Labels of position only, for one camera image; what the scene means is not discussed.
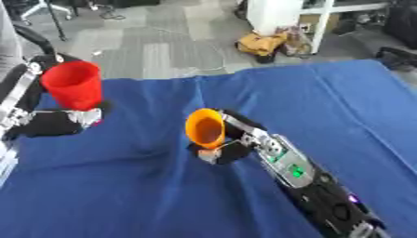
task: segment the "green light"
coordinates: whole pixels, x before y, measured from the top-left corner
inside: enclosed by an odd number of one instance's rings
[[[292,176],[295,178],[299,178],[301,176],[301,174],[299,172],[293,172]]]
[[[271,163],[275,163],[278,159],[276,157],[269,157],[268,160]]]
[[[295,178],[299,178],[304,173],[304,170],[301,167],[298,167],[295,164],[293,164],[289,168],[289,171],[292,173],[292,176],[295,177]]]

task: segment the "gray carpet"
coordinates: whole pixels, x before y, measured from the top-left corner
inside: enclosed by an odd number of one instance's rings
[[[81,16],[68,21],[59,14],[67,42],[59,39],[46,12],[30,20],[59,51],[97,62],[103,78],[168,79],[264,66],[234,48],[235,40],[251,30],[247,22],[233,15],[235,2],[165,0],[156,7],[117,9],[124,20],[103,20],[100,12],[89,9],[80,9]],[[279,55],[275,65],[369,59],[379,46],[397,45],[377,31],[328,35],[320,52],[310,59]],[[35,49],[25,44],[25,51],[31,55]],[[414,72],[406,73],[406,82],[417,86]]]

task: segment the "blue tablecloth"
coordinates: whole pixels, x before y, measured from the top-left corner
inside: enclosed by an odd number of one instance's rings
[[[255,156],[212,166],[189,154],[184,121],[202,107],[287,136],[394,237],[417,237],[417,98],[375,61],[118,79],[103,90],[115,109],[100,126],[21,140],[0,190],[0,237],[320,237]]]

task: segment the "orange cup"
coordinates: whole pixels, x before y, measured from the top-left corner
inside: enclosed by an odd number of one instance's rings
[[[100,68],[87,61],[70,61],[52,67],[42,85],[61,107],[87,111],[101,101]]]
[[[215,149],[224,142],[224,121],[212,109],[199,109],[188,116],[185,134],[195,144],[206,149]]]

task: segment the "wire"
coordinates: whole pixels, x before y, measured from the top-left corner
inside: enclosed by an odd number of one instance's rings
[[[152,27],[152,26],[144,26],[144,28],[156,30],[156,31],[159,31],[159,32],[162,32],[162,33],[170,33],[170,34],[177,34],[177,35],[187,36],[191,39],[191,35],[187,34],[187,33],[175,33],[175,32],[172,32],[170,30],[167,30],[167,29],[156,28],[156,27]],[[197,67],[191,67],[191,68],[194,68],[194,69],[192,71],[190,71],[189,73],[184,74],[182,77],[191,76],[191,75],[193,75],[197,72],[200,72],[200,71],[219,71],[219,70],[222,70],[226,67],[226,65],[225,65],[225,56],[223,55],[223,53],[213,43],[204,42],[204,44],[211,47],[213,49],[213,51],[216,52],[219,55],[219,58],[221,59],[221,62],[222,62],[221,66],[216,67],[216,68],[211,68],[211,69],[199,69]]]
[[[124,20],[126,17],[123,15],[115,15],[115,9],[111,5],[94,5],[94,7],[103,8],[103,12],[100,17],[104,20]]]
[[[100,14],[100,17],[104,20],[124,20],[126,17],[123,15],[115,15],[115,9],[113,6],[110,5],[95,5],[95,7],[103,7],[106,8],[104,10],[104,12],[102,12]],[[170,34],[177,34],[177,35],[182,35],[182,36],[186,36],[187,38],[190,39],[191,42],[193,42],[193,44],[195,44],[195,41],[192,40],[192,37],[190,34],[187,33],[176,33],[167,29],[162,29],[162,28],[156,28],[156,27],[152,27],[152,26],[144,26],[143,28],[148,28],[148,29],[152,29],[158,32],[162,32],[162,33],[170,33]],[[221,59],[221,66],[219,67],[215,67],[215,68],[210,68],[210,69],[200,69],[197,67],[190,67],[192,68],[192,70],[188,73],[185,73],[183,75],[181,75],[180,77],[189,77],[189,76],[193,76],[201,71],[219,71],[224,69],[225,66],[225,56],[223,55],[222,51],[220,49],[218,49],[213,43],[211,42],[204,42],[204,44],[206,44],[207,46],[209,46],[210,48],[213,49],[214,52],[216,52],[216,54],[219,55],[219,58]]]

